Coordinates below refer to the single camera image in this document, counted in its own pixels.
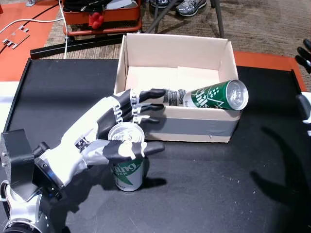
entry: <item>white cable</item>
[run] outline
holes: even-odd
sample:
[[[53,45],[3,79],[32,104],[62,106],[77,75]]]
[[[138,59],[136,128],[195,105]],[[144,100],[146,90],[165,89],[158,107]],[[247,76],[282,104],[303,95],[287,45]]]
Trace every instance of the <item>white cable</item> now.
[[[64,52],[64,59],[66,59],[66,54],[67,54],[67,38],[68,38],[67,24],[66,24],[64,12],[63,12],[63,7],[62,7],[62,5],[60,3],[60,0],[58,0],[58,3],[59,3],[60,13],[62,14],[62,17],[63,17],[63,20],[64,20],[64,24],[65,24],[65,28],[66,28],[66,42],[65,42],[65,52]]]
[[[9,23],[8,25],[6,25],[1,31],[0,33],[2,33],[5,29],[7,29],[8,27],[10,27],[12,24],[17,23],[17,22],[21,22],[21,21],[31,21],[31,22],[37,22],[37,23],[53,23],[53,22],[57,22],[57,21],[61,21],[62,18],[58,18],[55,20],[36,20],[36,19],[31,19],[31,18],[23,18],[23,19],[18,19],[15,20],[11,23]]]

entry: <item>open cardboard box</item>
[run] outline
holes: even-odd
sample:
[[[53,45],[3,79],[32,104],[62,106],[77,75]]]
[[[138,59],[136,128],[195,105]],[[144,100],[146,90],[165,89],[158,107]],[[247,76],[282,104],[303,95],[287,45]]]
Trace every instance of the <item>open cardboard box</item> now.
[[[127,34],[123,37],[115,93],[126,89],[195,90],[238,79],[231,42],[226,39]],[[162,100],[148,100],[159,103]],[[228,142],[240,111],[165,106],[149,112],[158,125],[145,124],[146,139],[191,142]]]

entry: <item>standing can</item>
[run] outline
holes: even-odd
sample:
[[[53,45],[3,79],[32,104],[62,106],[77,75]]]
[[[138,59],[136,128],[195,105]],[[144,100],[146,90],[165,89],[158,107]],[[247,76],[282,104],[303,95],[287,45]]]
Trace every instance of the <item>standing can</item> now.
[[[132,122],[121,122],[110,130],[108,140],[143,142],[144,131],[140,126]],[[142,184],[143,159],[135,159],[129,162],[114,164],[112,166],[116,186],[125,191],[132,192]]]
[[[230,80],[190,91],[183,98],[185,107],[197,108],[242,110],[247,102],[247,88],[239,80]]]

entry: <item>shoe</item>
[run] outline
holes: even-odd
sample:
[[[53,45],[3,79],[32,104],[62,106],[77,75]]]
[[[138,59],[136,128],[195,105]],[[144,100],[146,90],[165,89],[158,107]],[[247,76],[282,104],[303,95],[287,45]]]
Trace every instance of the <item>shoe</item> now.
[[[176,7],[176,11],[182,16],[194,16],[204,6],[206,0],[184,0]]]
[[[158,0],[159,1],[159,9],[164,9],[172,0]],[[178,0],[176,5],[180,4],[182,0]],[[150,0],[150,5],[156,7],[156,0]]]

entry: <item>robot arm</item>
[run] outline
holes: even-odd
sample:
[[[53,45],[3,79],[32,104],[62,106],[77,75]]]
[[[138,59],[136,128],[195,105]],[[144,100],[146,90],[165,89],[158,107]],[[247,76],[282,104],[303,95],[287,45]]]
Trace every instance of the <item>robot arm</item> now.
[[[4,232],[50,231],[49,216],[41,208],[45,195],[39,191],[45,187],[42,185],[45,180],[48,194],[54,193],[57,198],[56,189],[69,184],[72,177],[87,166],[120,163],[163,151],[164,146],[160,142],[110,141],[107,136],[114,125],[123,121],[158,123],[157,119],[139,114],[163,109],[163,105],[140,105],[140,102],[164,94],[162,89],[127,90],[103,98],[65,132],[61,143],[54,149],[41,143],[31,151],[24,130],[3,133],[1,162],[9,180],[0,185],[0,200],[8,215]]]

